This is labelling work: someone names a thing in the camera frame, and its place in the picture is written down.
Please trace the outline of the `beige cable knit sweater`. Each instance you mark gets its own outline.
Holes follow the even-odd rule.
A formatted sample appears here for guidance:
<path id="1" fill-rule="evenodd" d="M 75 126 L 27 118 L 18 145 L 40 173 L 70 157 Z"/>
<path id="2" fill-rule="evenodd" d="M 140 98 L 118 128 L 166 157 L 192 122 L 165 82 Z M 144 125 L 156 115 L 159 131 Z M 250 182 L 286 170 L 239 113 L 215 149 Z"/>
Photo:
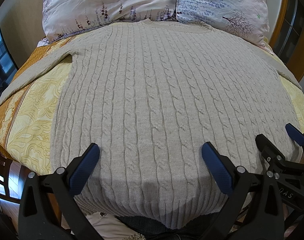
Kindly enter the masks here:
<path id="1" fill-rule="evenodd" d="M 179 229 L 226 200 L 202 160 L 205 142 L 254 173 L 263 170 L 258 134 L 288 160 L 302 156 L 285 129 L 299 124 L 280 80 L 288 70 L 225 31 L 150 20 L 107 25 L 31 65 L 0 106 L 67 56 L 50 159 L 56 169 L 99 146 L 100 161 L 75 198 L 85 214 L 143 216 Z"/>

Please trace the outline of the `floral pillow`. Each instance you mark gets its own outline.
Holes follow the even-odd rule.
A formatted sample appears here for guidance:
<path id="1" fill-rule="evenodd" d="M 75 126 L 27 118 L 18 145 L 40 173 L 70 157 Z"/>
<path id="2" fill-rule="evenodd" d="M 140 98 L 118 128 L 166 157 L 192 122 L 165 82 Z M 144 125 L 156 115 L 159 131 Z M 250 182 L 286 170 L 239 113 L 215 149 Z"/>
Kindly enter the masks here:
<path id="1" fill-rule="evenodd" d="M 48 43 L 115 21 L 164 21 L 176 0 L 43 0 L 42 25 Z"/>
<path id="2" fill-rule="evenodd" d="M 176 19 L 204 22 L 272 52 L 264 42 L 269 33 L 267 0 L 177 0 Z"/>

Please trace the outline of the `yellow patterned bed sheet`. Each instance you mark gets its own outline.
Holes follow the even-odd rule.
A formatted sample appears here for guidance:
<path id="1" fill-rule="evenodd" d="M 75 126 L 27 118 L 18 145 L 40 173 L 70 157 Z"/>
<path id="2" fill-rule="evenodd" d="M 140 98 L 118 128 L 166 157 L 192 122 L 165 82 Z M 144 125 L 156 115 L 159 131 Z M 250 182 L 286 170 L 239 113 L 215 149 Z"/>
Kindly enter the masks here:
<path id="1" fill-rule="evenodd" d="M 45 56 L 80 38 L 82 34 L 37 47 L 11 81 Z M 18 90 L 0 106 L 0 152 L 41 175 L 51 172 L 50 133 L 58 98 L 72 66 L 67 56 L 45 76 Z M 280 75 L 304 133 L 304 94 Z"/>

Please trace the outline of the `left floral pillow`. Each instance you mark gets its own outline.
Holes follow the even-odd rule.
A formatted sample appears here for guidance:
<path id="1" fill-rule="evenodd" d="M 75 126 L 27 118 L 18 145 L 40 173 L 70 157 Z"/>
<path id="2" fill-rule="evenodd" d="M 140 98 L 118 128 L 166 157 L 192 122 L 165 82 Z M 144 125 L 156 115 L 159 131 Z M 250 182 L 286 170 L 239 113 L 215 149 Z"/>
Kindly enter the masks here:
<path id="1" fill-rule="evenodd" d="M 48 43 L 115 21 L 164 21 L 176 0 L 43 0 L 42 25 Z"/>

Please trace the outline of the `wooden headboard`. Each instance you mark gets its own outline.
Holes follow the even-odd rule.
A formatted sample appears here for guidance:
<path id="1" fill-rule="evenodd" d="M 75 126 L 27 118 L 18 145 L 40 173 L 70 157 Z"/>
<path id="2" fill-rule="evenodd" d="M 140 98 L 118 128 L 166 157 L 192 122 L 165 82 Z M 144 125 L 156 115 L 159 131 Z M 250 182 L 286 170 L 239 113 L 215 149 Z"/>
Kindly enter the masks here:
<path id="1" fill-rule="evenodd" d="M 304 0 L 282 0 L 269 45 L 298 81 L 304 76 Z"/>

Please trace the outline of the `right floral pillow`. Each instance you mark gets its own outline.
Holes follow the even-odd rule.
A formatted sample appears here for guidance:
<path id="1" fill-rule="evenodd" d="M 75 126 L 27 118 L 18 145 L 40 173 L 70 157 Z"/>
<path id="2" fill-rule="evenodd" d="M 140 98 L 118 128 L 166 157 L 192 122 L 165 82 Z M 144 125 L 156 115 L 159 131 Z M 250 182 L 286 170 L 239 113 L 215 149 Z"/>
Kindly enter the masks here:
<path id="1" fill-rule="evenodd" d="M 264 42 L 269 33 L 267 0 L 177 0 L 176 19 L 204 22 L 272 52 Z"/>

